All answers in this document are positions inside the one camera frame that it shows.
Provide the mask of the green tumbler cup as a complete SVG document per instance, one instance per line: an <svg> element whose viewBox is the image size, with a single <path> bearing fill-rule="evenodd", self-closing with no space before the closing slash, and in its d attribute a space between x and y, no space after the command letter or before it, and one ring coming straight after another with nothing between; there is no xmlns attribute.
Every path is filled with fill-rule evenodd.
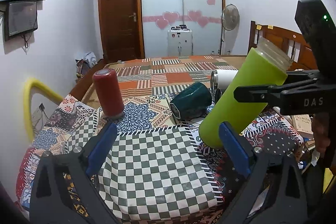
<svg viewBox="0 0 336 224"><path fill-rule="evenodd" d="M282 85L292 60L279 47L261 38L248 55L232 83L225 90L213 110L199 126L202 142L214 149L223 147L219 126L228 122L237 134L263 111L267 102L261 94L268 86Z"/></svg>

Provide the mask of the red tumbler cup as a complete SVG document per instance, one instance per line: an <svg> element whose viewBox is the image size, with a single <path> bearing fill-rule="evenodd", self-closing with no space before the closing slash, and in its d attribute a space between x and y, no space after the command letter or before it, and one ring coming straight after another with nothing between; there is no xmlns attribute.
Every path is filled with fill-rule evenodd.
<svg viewBox="0 0 336 224"><path fill-rule="evenodd" d="M113 120L123 116L124 104L114 69L101 69L92 76L94 88L104 114Z"/></svg>

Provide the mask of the wooden bed headboard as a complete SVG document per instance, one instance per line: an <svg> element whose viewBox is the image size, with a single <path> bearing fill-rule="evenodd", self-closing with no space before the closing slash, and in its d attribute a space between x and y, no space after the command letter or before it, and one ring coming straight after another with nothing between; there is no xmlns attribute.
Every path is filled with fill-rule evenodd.
<svg viewBox="0 0 336 224"><path fill-rule="evenodd" d="M261 38L272 42L293 60L289 68L290 71L318 69L313 51L301 34L285 28L261 25L251 21L248 51L251 48L256 48Z"/></svg>

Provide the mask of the black flask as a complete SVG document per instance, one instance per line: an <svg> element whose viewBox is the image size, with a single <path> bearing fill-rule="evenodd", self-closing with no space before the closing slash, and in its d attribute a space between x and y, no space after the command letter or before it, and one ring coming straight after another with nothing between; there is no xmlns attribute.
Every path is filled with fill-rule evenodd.
<svg viewBox="0 0 336 224"><path fill-rule="evenodd" d="M221 96L222 96L223 92L221 89L214 89L212 92L212 97L213 97L213 101L214 104L217 104L217 102L220 100Z"/></svg>

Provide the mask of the white steel flask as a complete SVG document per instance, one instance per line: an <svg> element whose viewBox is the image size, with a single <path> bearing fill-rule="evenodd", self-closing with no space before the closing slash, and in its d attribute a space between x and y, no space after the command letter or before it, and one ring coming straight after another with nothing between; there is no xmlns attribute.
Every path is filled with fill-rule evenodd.
<svg viewBox="0 0 336 224"><path fill-rule="evenodd" d="M238 70L217 69L211 72L210 89L214 93L217 89L226 90L232 83Z"/></svg>

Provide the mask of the dark teal faceted mug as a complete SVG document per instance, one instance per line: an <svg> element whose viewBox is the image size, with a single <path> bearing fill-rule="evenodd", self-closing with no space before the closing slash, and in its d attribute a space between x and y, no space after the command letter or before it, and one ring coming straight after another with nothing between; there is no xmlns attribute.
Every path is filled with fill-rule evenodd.
<svg viewBox="0 0 336 224"><path fill-rule="evenodd" d="M212 104L209 89L200 82L193 83L170 102L171 112L177 119L197 118Z"/></svg>

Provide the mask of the standing electric fan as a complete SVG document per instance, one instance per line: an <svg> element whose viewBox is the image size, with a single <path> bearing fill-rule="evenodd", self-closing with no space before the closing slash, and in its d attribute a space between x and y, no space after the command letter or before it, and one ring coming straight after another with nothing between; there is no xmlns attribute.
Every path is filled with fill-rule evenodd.
<svg viewBox="0 0 336 224"><path fill-rule="evenodd" d="M222 11L222 34L220 41L220 54L230 55L236 42L239 30L240 14L238 8L227 5Z"/></svg>

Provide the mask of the white small cabinet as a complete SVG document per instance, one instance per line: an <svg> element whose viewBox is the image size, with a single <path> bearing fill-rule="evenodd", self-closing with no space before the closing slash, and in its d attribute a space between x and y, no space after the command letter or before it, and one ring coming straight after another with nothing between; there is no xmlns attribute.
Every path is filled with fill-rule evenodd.
<svg viewBox="0 0 336 224"><path fill-rule="evenodd" d="M193 54L193 33L187 25L171 27L167 32L168 56L191 56Z"/></svg>

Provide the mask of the patchwork patterned tablecloth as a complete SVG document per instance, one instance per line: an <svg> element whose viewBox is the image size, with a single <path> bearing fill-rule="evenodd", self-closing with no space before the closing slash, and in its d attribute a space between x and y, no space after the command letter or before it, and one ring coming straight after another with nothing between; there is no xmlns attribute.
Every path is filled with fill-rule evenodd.
<svg viewBox="0 0 336 224"><path fill-rule="evenodd" d="M223 215L245 179L224 147L194 139L185 123L153 127L154 97L126 100L113 121L66 96L34 136L17 178L32 223L193 223ZM243 135L289 155L302 139L281 121Z"/></svg>

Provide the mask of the striped patchwork bed quilt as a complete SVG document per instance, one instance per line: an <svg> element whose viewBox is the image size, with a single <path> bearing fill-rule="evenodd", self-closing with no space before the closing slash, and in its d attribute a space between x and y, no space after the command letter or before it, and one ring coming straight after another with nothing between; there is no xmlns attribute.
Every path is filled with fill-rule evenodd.
<svg viewBox="0 0 336 224"><path fill-rule="evenodd" d="M107 64L117 73L123 98L177 94L194 82L210 87L215 69L239 69L245 56L156 57Z"/></svg>

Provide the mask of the frosted sliding wardrobe doors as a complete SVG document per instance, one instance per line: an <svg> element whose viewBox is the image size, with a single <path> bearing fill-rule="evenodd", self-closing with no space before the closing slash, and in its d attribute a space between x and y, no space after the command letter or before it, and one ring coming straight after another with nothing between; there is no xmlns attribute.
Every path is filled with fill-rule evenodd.
<svg viewBox="0 0 336 224"><path fill-rule="evenodd" d="M193 55L218 54L223 0L141 0L145 57L168 56L168 34L181 24L190 30Z"/></svg>

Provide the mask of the clothes pile on floor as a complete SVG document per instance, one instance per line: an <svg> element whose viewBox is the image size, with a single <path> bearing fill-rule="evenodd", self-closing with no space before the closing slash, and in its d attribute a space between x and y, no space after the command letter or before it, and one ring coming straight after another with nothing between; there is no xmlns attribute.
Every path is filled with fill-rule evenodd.
<svg viewBox="0 0 336 224"><path fill-rule="evenodd" d="M79 81L86 73L97 64L96 55L93 52L86 53L82 59L76 61L76 77Z"/></svg>

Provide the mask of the brown wooden door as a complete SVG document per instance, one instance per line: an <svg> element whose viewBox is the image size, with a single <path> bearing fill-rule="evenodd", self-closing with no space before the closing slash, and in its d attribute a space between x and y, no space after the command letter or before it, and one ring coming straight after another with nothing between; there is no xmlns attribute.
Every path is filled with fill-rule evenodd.
<svg viewBox="0 0 336 224"><path fill-rule="evenodd" d="M137 0L98 0L104 58L110 63L141 57Z"/></svg>

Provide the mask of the yellow foam padded rail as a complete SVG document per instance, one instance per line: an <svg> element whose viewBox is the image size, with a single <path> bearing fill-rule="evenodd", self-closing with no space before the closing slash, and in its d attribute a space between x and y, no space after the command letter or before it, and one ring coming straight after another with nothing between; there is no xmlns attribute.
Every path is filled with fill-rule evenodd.
<svg viewBox="0 0 336 224"><path fill-rule="evenodd" d="M54 103L60 104L63 100L63 97L60 94L56 93L36 78L30 77L25 82L23 87L23 119L29 141L33 141L34 139L34 130L31 119L31 90L33 88L38 89L46 98Z"/></svg>

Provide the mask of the small black wall monitor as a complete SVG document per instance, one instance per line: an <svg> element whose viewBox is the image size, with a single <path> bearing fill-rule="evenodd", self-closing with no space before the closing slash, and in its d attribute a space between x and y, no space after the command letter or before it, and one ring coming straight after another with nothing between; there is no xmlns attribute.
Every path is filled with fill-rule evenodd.
<svg viewBox="0 0 336 224"><path fill-rule="evenodd" d="M18 35L38 29L36 1L9 2L4 18L4 39L8 41Z"/></svg>

